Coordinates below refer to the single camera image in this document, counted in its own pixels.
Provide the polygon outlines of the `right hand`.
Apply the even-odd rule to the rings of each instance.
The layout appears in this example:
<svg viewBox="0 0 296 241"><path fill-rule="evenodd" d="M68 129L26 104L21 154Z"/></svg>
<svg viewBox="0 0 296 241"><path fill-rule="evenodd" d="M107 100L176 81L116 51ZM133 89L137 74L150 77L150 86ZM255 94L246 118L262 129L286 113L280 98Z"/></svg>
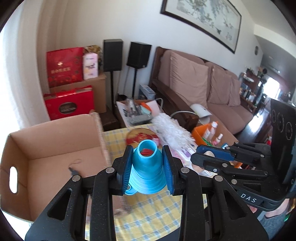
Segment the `right hand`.
<svg viewBox="0 0 296 241"><path fill-rule="evenodd" d="M276 210L270 211L270 212L263 211L262 213L259 214L257 219L259 221L261 221L264 218L265 219L278 218L278 219L284 220L289 206L290 206L290 200L285 199L284 202Z"/></svg>

